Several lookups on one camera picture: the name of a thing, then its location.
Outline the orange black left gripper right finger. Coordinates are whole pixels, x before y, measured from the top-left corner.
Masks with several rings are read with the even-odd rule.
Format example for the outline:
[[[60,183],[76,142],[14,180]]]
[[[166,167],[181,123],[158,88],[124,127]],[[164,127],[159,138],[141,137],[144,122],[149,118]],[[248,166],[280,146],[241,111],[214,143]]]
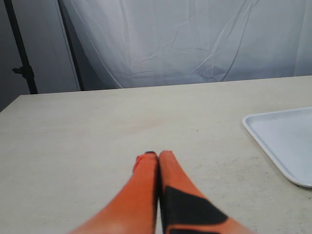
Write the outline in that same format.
[[[165,234],[251,234],[217,208],[192,183],[172,151],[159,155],[160,211]]]

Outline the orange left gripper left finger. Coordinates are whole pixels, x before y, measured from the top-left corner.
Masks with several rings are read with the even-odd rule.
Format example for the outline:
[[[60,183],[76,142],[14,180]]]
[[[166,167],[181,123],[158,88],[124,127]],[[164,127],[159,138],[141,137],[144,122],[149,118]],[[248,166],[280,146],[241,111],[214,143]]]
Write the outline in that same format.
[[[136,158],[133,174],[119,193],[72,234],[153,234],[157,215],[158,156]]]

